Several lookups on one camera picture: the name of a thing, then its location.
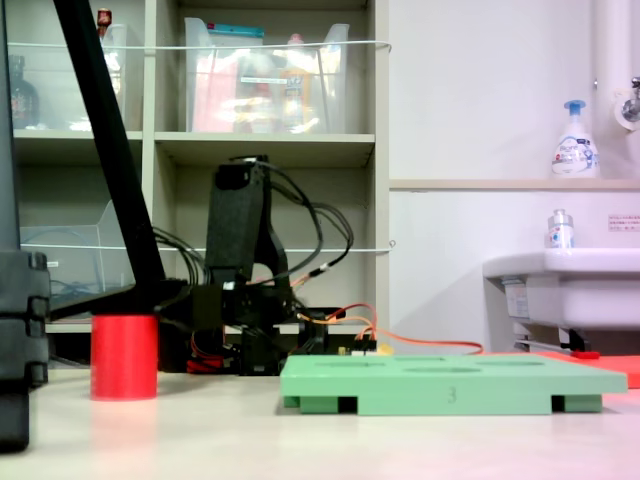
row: faucet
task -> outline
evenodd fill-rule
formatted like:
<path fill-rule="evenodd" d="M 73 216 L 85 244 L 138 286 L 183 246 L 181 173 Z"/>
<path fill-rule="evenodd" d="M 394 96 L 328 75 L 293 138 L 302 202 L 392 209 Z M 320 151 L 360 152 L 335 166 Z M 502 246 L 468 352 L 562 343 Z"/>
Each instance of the faucet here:
<path fill-rule="evenodd" d="M 622 116 L 629 122 L 637 122 L 640 121 L 640 77 L 631 79 L 631 87 L 635 98 L 624 102 Z"/>

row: white tabletop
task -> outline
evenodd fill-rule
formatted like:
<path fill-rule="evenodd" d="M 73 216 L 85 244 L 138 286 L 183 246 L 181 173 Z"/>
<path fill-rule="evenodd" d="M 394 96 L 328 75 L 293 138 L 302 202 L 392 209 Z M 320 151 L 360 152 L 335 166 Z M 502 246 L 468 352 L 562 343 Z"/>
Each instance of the white tabletop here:
<path fill-rule="evenodd" d="M 633 479 L 640 391 L 602 414 L 301 416 L 277 378 L 160 376 L 157 400 L 89 400 L 87 371 L 32 395 L 31 447 L 2 480 Z"/>

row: soap dispenser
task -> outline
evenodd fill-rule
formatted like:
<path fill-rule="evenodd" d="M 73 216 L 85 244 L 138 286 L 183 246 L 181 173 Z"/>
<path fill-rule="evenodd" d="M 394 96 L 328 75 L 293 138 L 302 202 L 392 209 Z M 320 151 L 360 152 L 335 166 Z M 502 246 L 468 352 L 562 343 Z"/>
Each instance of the soap dispenser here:
<path fill-rule="evenodd" d="M 556 156 L 551 163 L 553 177 L 600 177 L 598 150 L 580 116 L 585 106 L 582 100 L 571 100 L 564 104 L 564 108 L 569 110 L 569 123 L 560 137 Z"/>

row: bottle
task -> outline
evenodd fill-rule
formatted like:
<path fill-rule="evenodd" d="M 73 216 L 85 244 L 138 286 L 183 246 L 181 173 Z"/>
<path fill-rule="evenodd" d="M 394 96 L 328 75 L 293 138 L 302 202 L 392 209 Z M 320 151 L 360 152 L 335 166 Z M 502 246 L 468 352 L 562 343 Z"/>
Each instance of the bottle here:
<path fill-rule="evenodd" d="M 557 178 L 598 178 L 600 160 L 593 138 L 580 118 L 580 110 L 586 106 L 582 100 L 564 104 L 569 110 L 569 124 L 565 128 L 556 156 L 551 163 L 552 175 Z"/>
<path fill-rule="evenodd" d="M 38 93 L 24 80 L 24 63 L 22 55 L 9 55 L 11 117 L 15 129 L 35 127 L 40 121 Z"/>
<path fill-rule="evenodd" d="M 108 8 L 100 8 L 98 9 L 98 18 L 96 20 L 96 25 L 98 26 L 98 36 L 100 37 L 100 43 L 104 39 L 104 36 L 107 34 L 107 29 L 111 26 L 112 14 L 111 10 Z"/>
<path fill-rule="evenodd" d="M 549 245 L 551 248 L 573 248 L 573 218 L 564 209 L 553 211 L 549 217 Z"/>
<path fill-rule="evenodd" d="M 302 45 L 302 35 L 294 33 L 287 42 L 289 45 Z M 290 133 L 309 133 L 317 123 L 308 118 L 310 105 L 311 77 L 305 70 L 305 53 L 302 48 L 287 49 L 287 65 L 281 73 L 286 80 L 284 86 L 282 123 L 284 130 Z"/>

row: green foam tray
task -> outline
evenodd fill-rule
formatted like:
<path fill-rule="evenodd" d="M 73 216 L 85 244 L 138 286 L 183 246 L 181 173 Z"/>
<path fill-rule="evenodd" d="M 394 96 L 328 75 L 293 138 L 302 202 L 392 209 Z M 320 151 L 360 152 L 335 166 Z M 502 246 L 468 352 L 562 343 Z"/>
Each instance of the green foam tray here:
<path fill-rule="evenodd" d="M 626 392 L 627 379 L 537 355 L 294 355 L 280 390 L 301 413 L 548 414 L 600 412 L 602 394 Z"/>

